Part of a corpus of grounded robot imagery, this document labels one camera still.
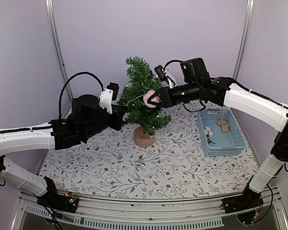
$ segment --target pink ball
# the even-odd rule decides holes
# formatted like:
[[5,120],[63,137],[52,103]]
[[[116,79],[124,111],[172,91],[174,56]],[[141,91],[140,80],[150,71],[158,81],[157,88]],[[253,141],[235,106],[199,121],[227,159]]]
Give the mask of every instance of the pink ball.
[[[156,107],[157,107],[156,105],[149,104],[149,103],[147,102],[148,98],[150,98],[150,96],[152,96],[154,93],[155,93],[154,90],[150,90],[150,91],[148,91],[148,92],[143,96],[144,104],[145,104],[148,108],[156,108]],[[160,97],[159,97],[159,96],[154,97],[154,98],[152,99],[152,102],[159,103],[159,102],[160,102]]]

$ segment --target miniature christmas tree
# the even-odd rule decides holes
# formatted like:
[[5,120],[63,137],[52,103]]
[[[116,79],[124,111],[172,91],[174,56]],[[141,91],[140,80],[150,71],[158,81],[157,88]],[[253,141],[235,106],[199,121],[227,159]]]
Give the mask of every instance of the miniature christmas tree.
[[165,127],[171,121],[170,116],[160,115],[160,108],[147,104],[148,95],[162,88],[161,81],[154,77],[149,64],[141,57],[129,57],[126,64],[130,66],[127,69],[130,80],[119,101],[120,105],[128,106],[124,124],[139,124],[144,133],[152,136],[156,130]]

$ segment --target table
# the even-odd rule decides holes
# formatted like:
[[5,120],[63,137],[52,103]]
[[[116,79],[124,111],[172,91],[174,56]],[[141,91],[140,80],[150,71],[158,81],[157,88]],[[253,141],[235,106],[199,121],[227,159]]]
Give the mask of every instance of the table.
[[[198,102],[186,106],[193,111],[201,108]],[[39,175],[52,178],[62,191],[120,198],[181,199],[243,191],[258,170],[249,145],[238,156],[205,157],[197,113],[182,105],[162,113],[171,115],[172,121],[156,132],[151,147],[134,144],[137,125],[119,132],[108,128],[87,144],[49,151]]]

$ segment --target white string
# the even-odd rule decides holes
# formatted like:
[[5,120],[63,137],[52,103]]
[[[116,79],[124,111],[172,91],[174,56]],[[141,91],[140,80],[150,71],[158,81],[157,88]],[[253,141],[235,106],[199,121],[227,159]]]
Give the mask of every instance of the white string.
[[134,98],[134,99],[132,99],[132,100],[128,101],[128,103],[127,103],[127,106],[128,106],[128,104],[129,104],[129,102],[132,102],[132,101],[134,101],[134,100],[138,99],[139,97],[143,97],[143,96],[145,96],[145,94],[143,94],[143,95],[141,95],[141,96],[138,96],[138,97],[136,97],[136,98]]

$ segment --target storage basket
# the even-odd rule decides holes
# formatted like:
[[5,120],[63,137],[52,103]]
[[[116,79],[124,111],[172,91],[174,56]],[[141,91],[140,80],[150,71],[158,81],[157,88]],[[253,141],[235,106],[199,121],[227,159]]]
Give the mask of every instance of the storage basket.
[[[221,126],[216,123],[220,119],[228,122],[229,132],[222,132]],[[230,110],[205,109],[198,113],[197,123],[205,156],[237,156],[245,149],[246,143]],[[204,127],[211,128],[213,137],[206,137]]]

